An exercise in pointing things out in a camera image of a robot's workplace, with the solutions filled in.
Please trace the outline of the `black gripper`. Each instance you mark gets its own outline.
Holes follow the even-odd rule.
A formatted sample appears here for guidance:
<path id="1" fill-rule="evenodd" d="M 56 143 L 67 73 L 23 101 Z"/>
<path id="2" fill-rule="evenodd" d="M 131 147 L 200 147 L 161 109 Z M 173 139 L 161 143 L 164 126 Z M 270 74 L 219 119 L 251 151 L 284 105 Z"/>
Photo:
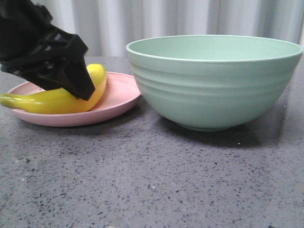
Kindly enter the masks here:
<path id="1" fill-rule="evenodd" d="M 0 2 L 1 71 L 88 100 L 95 91 L 84 61 L 88 48 L 78 35 L 53 26 L 52 19 L 45 6 L 30 0 Z"/>

